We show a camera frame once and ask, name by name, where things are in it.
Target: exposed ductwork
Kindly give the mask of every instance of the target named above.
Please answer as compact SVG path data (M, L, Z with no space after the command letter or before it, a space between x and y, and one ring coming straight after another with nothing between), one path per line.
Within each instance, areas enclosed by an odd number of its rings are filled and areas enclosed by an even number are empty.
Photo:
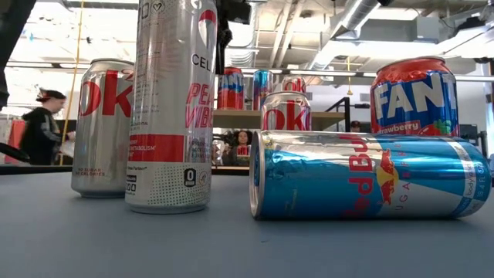
M307 64L306 68L308 70L326 69L333 59L328 54L330 49L334 47L334 41L332 39L359 29L369 19L373 10L381 7L381 5L389 5L390 3L391 0L348 0L344 11L337 15L339 21L335 26L331 26L330 28L330 41L320 48L320 51Z

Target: fanta logo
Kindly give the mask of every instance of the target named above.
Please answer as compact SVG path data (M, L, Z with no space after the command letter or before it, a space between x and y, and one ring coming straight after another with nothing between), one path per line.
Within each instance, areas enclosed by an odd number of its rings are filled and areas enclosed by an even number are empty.
M426 80L417 82L383 83L374 88L374 106L377 120L392 118L400 110L425 112L433 107L456 107L455 78L447 73L431 73Z
M220 80L220 89L236 90L237 92L243 91L244 78L240 73L232 73L222 76Z

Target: red bull sugarfree can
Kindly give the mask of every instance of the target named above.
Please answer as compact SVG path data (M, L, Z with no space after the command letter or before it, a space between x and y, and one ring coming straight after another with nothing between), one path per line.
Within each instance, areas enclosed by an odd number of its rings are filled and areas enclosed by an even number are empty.
M454 137L262 131L249 187L255 218L457 218L483 206L491 175Z

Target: orange object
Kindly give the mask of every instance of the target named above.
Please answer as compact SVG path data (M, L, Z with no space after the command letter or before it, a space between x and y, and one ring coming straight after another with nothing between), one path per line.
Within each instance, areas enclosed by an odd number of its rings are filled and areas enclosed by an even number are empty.
M23 120L13 120L12 127L10 129L10 135L8 136L7 144L11 147L19 148L21 143L22 133L24 132L25 122ZM5 156L5 163L7 164L18 164L18 160Z

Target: person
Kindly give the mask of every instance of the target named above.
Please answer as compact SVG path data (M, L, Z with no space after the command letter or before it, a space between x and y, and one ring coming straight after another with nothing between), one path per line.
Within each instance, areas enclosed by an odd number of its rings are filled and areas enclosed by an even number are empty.
M252 142L251 131L236 131L236 146L230 147L222 155L225 166L249 166L249 150Z
M36 101L42 106L22 116L25 121L20 149L29 157L33 165L53 165L62 143L62 135L53 119L60 112L66 96L55 90L39 91ZM74 141L75 132L69 132L66 140Z
M350 132L360 132L360 121L354 120L350 123Z

